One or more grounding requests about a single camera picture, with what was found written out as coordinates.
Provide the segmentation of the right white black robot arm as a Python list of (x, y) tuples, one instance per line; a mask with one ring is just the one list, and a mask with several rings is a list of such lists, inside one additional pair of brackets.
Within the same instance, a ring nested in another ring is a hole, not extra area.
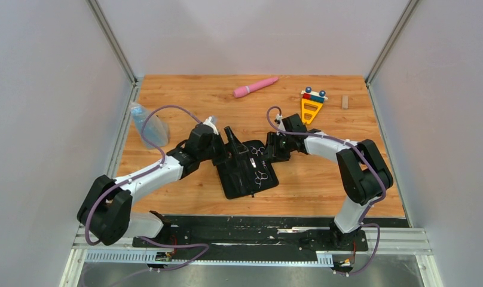
[(272, 163), (289, 161), (292, 152), (316, 155), (338, 165), (346, 199), (334, 218), (329, 241), (336, 249), (353, 242), (364, 217), (382, 201), (393, 186), (393, 175), (374, 141), (338, 139), (320, 130), (308, 130), (298, 114), (277, 114), (269, 121), (275, 128), (267, 135), (263, 159)]

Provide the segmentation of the silver thinning scissors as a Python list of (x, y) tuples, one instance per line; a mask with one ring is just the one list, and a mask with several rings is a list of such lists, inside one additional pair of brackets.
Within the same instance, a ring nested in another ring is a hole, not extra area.
[(255, 172), (255, 179), (254, 183), (257, 185), (258, 189), (261, 189), (262, 183), (266, 180), (268, 180), (270, 177), (267, 173), (262, 172), (262, 171), (256, 171)]

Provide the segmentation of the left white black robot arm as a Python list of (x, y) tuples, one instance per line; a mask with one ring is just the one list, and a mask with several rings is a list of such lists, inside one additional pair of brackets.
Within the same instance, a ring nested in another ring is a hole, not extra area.
[(85, 226), (85, 239), (93, 245), (113, 245), (122, 238), (148, 237), (157, 247), (166, 246), (171, 231), (152, 212), (134, 212), (139, 200), (157, 189), (179, 181), (198, 170), (200, 163), (223, 163), (227, 159), (221, 135), (213, 117), (196, 125), (183, 145), (169, 151), (155, 163), (126, 176), (110, 178), (101, 175), (90, 187), (77, 220)]

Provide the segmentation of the black zip tool case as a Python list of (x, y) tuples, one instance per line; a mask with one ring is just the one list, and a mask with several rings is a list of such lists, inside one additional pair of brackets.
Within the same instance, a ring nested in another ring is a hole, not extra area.
[[(250, 164), (250, 146), (265, 147), (262, 141), (241, 142), (229, 126), (224, 128), (224, 132), (227, 136), (225, 146), (230, 159), (224, 164), (216, 166), (216, 169), (226, 199), (232, 200), (244, 196), (253, 197), (256, 193), (279, 185), (279, 180), (270, 162), (265, 161), (265, 165), (259, 166), (257, 169), (254, 169)], [(265, 172), (270, 177), (262, 183), (261, 189), (258, 189), (254, 183), (256, 171)]]

